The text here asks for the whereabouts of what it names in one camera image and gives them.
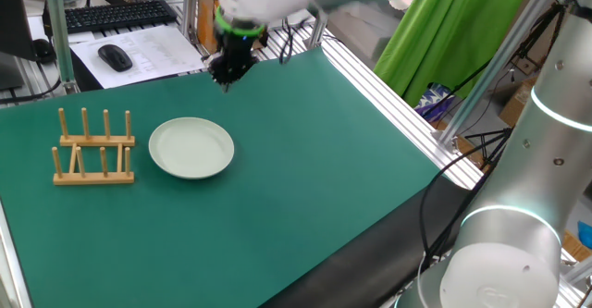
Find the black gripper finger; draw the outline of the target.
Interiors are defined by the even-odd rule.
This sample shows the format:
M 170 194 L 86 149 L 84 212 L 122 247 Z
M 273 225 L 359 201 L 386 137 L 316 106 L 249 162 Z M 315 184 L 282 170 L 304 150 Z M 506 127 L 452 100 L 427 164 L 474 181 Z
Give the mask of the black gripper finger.
M 239 63 L 233 63 L 228 68 L 229 84 L 232 84 L 240 80 L 256 63 L 257 59 L 250 59 L 248 61 L 241 61 Z
M 213 81 L 219 84 L 223 93 L 228 92 L 228 64 L 224 57 L 209 57 L 207 60 L 207 68 Z

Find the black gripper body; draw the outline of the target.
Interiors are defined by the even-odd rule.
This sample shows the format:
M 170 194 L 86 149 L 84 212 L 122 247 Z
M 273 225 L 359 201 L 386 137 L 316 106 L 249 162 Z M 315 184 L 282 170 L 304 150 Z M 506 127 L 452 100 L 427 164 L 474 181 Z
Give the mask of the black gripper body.
M 217 57 L 215 64 L 225 67 L 242 67 L 257 63 L 258 60 L 253 56 L 252 49 L 253 44 L 260 38 L 260 34 L 247 36 L 226 31 L 218 32 L 216 34 Z

